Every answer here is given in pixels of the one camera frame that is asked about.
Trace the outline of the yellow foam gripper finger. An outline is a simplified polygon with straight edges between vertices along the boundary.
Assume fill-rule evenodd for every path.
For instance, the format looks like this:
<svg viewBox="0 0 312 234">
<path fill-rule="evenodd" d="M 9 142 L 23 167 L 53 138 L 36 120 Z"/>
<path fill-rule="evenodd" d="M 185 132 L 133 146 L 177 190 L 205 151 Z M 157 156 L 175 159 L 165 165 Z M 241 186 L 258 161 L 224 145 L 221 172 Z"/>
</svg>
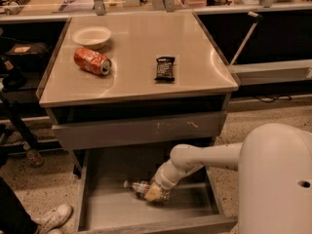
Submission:
<svg viewBox="0 0 312 234">
<path fill-rule="evenodd" d="M 149 189 L 145 193 L 144 199 L 147 200 L 148 202 L 160 202 L 163 200 L 163 193 L 164 190 L 163 188 L 157 184 L 157 183 L 152 183 L 149 186 Z"/>
</svg>

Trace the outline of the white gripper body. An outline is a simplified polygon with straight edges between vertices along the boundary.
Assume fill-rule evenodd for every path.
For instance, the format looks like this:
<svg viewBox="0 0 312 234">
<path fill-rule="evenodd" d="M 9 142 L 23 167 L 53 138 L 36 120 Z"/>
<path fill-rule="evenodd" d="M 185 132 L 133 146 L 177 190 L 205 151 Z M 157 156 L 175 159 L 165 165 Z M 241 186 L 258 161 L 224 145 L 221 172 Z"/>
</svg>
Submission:
<svg viewBox="0 0 312 234">
<path fill-rule="evenodd" d="M 164 190 L 171 190 L 174 187 L 174 184 L 166 178 L 162 171 L 156 172 L 154 176 L 154 182 Z"/>
</svg>

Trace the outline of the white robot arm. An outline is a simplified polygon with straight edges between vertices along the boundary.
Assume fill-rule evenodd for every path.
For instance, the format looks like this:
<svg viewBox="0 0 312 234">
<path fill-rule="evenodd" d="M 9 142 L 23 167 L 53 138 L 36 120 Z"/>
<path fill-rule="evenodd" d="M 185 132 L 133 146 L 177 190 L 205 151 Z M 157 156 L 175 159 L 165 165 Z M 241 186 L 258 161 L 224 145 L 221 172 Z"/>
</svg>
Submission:
<svg viewBox="0 0 312 234">
<path fill-rule="evenodd" d="M 240 143 L 175 146 L 144 198 L 159 200 L 203 167 L 238 172 L 239 234 L 312 234 L 312 134 L 265 124 Z"/>
</svg>

